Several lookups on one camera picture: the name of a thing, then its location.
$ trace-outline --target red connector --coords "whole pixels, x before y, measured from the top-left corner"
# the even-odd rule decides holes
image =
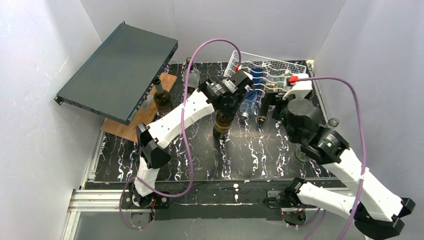
[[[298,81],[298,76],[291,76],[289,79],[288,79],[288,82],[289,83],[291,83],[291,84],[294,84],[295,82],[297,82]]]

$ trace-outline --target bottle neck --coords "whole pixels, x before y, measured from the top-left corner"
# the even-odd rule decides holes
[[[156,79],[154,81],[154,86],[156,87],[156,92],[158,94],[163,94],[164,93],[164,88],[162,87],[162,82],[159,79]]]

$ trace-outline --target wooden board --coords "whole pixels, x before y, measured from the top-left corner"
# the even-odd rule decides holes
[[[175,81],[177,80],[177,77],[167,73],[162,73],[160,75],[160,80],[162,82],[163,89],[170,91]],[[154,95],[155,92],[156,92],[156,88],[153,87],[149,94]],[[135,114],[134,118],[132,119],[132,121],[129,123],[128,126],[122,123],[116,122],[114,120],[106,119],[103,125],[101,126],[101,130],[105,131],[106,133],[110,133],[118,137],[121,137],[123,139],[128,139],[130,141],[137,143],[137,136],[136,136],[137,125],[139,125],[140,123],[144,123],[145,125],[148,125],[149,123],[153,121],[157,112],[158,112],[158,109],[156,108],[155,102],[152,99],[145,110],[139,109],[137,111],[137,113]]]

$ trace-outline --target clear bottle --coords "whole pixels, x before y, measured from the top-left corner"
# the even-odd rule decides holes
[[[159,116],[162,118],[173,109],[170,93],[162,87],[161,80],[156,78],[153,80],[156,92],[153,95],[154,103],[156,104]]]
[[[187,63],[187,67],[189,66],[191,57],[187,57],[185,62]],[[194,65],[191,65],[190,70],[186,69],[184,73],[184,80],[186,79],[186,75],[188,74],[188,87],[187,87],[187,97],[189,97],[198,87],[200,81],[200,71],[195,69]]]

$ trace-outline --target black metal panel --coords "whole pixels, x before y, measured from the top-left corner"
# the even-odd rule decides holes
[[[175,39],[121,23],[55,101],[128,125],[177,48]]]

